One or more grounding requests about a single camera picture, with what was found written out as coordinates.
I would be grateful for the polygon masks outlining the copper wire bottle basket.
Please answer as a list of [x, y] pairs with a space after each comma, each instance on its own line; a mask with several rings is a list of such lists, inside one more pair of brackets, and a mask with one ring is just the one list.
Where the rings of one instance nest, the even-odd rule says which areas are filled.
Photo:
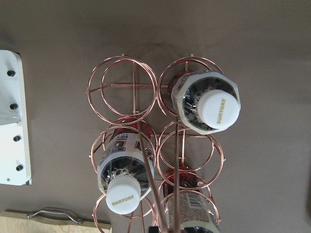
[[[115, 66], [118, 63], [121, 62], [131, 62], [133, 65], [133, 81], [131, 83], [112, 83], [105, 85], [104, 81], [101, 81], [100, 87], [97, 88], [91, 88], [91, 82], [93, 77], [95, 76], [96, 72], [99, 68], [102, 66], [106, 66], [105, 73], [107, 73], [113, 66]], [[104, 89], [109, 87], [122, 87], [122, 88], [128, 88], [131, 87], [133, 89], [137, 88], [146, 88], [151, 87], [153, 89], [153, 98], [151, 101], [151, 104], [149, 107], [147, 107], [144, 111], [138, 112], [136, 109], [133, 110], [133, 114], [126, 115], [124, 113], [120, 113], [117, 110], [115, 110], [108, 100], [105, 97]], [[178, 139], [179, 137], [186, 138], [188, 137], [188, 134], [185, 132], [187, 131], [187, 128], [185, 126], [182, 126], [181, 123], [179, 123], [178, 119], [173, 120], [171, 123], [169, 123], [167, 126], [165, 126], [165, 129], [168, 129], [172, 125], [175, 125], [175, 131], [171, 132], [169, 134], [165, 133], [165, 131], [162, 131], [160, 134], [156, 134], [154, 129], [151, 127], [151, 137], [148, 138], [147, 135], [141, 130], [141, 124], [144, 122], [144, 119], [150, 114], [152, 111], [155, 102], [158, 100], [158, 96], [160, 95], [160, 90], [163, 87], [162, 83], [157, 80], [155, 72], [152, 70], [152, 68], [146, 64], [145, 62], [135, 59], [130, 56], [126, 56], [124, 54], [120, 56], [113, 56], [104, 59], [102, 62], [100, 62], [97, 66], [95, 66], [91, 72], [91, 75], [89, 77], [88, 83], [87, 83], [87, 89], [86, 94], [88, 98], [88, 102], [90, 104], [90, 107], [92, 110], [96, 113], [96, 115], [102, 119], [103, 121], [109, 123], [109, 126], [102, 131], [99, 136], [95, 139], [95, 141], [92, 144], [92, 147], [90, 149], [90, 155], [89, 158], [91, 160], [92, 166], [94, 168], [94, 171], [98, 170], [98, 166], [95, 163], [94, 160], [94, 154], [99, 148], [102, 148], [104, 151], [107, 149], [107, 140], [110, 139], [112, 136], [109, 134], [112, 130], [119, 130], [119, 129], [129, 129], [133, 130], [138, 133], [139, 142], [142, 143], [144, 140], [148, 141], [152, 148], [153, 152], [153, 162], [154, 167], [157, 168], [158, 172], [161, 172], [159, 161], [163, 160], [163, 156], [161, 154], [161, 148], [163, 147], [164, 143], [170, 138], [175, 137], [176, 142], [176, 148], [182, 149], [184, 147], [184, 142], [180, 142]], [[117, 119], [115, 121], [112, 121], [110, 119], [107, 119], [104, 117], [96, 108], [92, 101], [91, 94], [93, 92], [100, 92], [102, 95], [102, 99], [105, 103], [105, 105], [115, 114], [121, 116], [120, 119]], [[192, 170], [184, 170], [183, 172], [186, 174], [196, 175], [196, 171], [203, 169], [210, 161], [211, 157], [213, 156], [214, 152], [216, 151], [220, 157], [220, 165], [217, 173], [215, 176], [208, 182], [206, 182], [201, 176], [198, 177], [199, 183], [197, 187], [194, 188], [187, 188], [187, 187], [180, 187], [178, 190], [178, 193], [192, 193], [192, 194], [198, 194], [199, 196], [203, 197], [209, 205], [212, 206], [214, 209], [213, 212], [211, 212], [211, 215], [214, 217], [215, 225], [218, 226], [221, 222], [221, 217], [219, 215], [219, 211], [217, 209], [216, 203], [213, 199], [210, 185], [219, 177], [223, 166], [225, 162], [225, 156], [223, 153], [223, 149], [219, 143], [219, 141], [215, 138], [215, 136], [209, 134], [206, 135], [206, 138], [208, 138], [211, 142], [212, 148], [210, 151], [209, 156], [207, 157], [206, 161], [199, 167], [194, 168]], [[157, 187], [156, 182], [157, 180], [153, 179], [151, 176], [151, 169], [148, 167], [147, 169], [147, 177], [148, 180], [151, 183], [151, 192], [153, 195], [153, 201], [150, 201], [147, 196], [144, 196], [142, 199], [147, 202], [149, 205], [149, 210], [146, 212], [141, 212], [140, 215], [136, 216], [134, 215], [134, 212], [131, 211], [129, 214], [122, 214], [121, 217], [129, 219], [130, 222], [133, 221], [133, 219], [140, 219], [141, 223], [144, 223], [144, 217], [148, 216], [149, 214], [152, 214], [152, 225], [146, 230], [142, 229], [142, 232], [149, 232], [149, 233], [175, 233], [176, 229], [169, 229], [166, 226], [166, 220], [164, 218], [164, 209], [163, 205], [167, 201], [167, 198], [160, 199], [159, 198], [159, 192], [161, 190], [161, 186]]]

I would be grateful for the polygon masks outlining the tea bottle white cap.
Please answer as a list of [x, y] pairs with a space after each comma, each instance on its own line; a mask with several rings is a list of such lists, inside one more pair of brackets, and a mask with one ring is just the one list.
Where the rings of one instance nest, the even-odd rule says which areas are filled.
[[180, 121], [207, 135], [224, 131], [238, 119], [238, 86], [216, 71], [180, 72], [169, 82], [169, 97]]

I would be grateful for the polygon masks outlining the bamboo cutting board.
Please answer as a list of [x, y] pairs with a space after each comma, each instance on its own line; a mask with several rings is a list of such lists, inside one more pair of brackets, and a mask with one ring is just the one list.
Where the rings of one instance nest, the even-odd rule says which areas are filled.
[[82, 219], [71, 210], [45, 207], [25, 212], [7, 209], [0, 214], [2, 233], [110, 233], [111, 224]]

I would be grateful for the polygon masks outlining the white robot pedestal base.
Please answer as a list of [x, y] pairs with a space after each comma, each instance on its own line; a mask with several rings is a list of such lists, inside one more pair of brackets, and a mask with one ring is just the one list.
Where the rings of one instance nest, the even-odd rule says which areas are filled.
[[0, 51], [0, 183], [31, 185], [31, 161], [21, 56]]

